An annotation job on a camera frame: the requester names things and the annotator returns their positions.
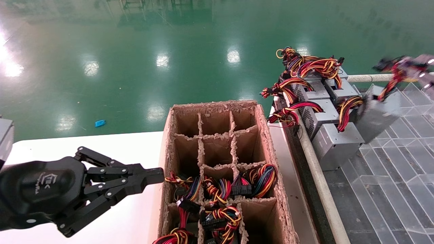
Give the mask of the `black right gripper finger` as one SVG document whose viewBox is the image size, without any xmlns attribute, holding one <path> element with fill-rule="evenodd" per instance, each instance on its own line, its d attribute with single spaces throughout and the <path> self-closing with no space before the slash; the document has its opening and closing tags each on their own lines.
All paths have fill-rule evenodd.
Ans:
<svg viewBox="0 0 434 244">
<path fill-rule="evenodd" d="M 373 66 L 375 71 L 388 72 L 393 68 L 402 70 L 417 70 L 427 71 L 430 65 L 433 65 L 433 55 L 422 54 L 418 57 L 400 56 L 394 59 L 382 58 L 376 65 Z"/>
<path fill-rule="evenodd" d="M 417 82 L 421 86 L 421 91 L 429 99 L 434 100 L 434 76 L 429 70 L 417 71 L 415 74 Z"/>
</svg>

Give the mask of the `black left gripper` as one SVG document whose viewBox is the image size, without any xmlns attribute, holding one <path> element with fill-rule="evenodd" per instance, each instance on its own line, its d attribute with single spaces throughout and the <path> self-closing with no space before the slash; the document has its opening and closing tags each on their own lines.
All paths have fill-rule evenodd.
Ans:
<svg viewBox="0 0 434 244">
<path fill-rule="evenodd" d="M 86 170 L 82 162 L 93 167 Z M 85 171 L 93 181 L 108 182 L 82 189 Z M 70 238 L 126 196 L 141 194 L 149 184 L 162 182 L 162 168 L 126 165 L 84 146 L 74 158 L 7 165 L 0 176 L 1 230 L 56 223 Z M 87 201 L 90 203 L 79 207 Z"/>
</svg>

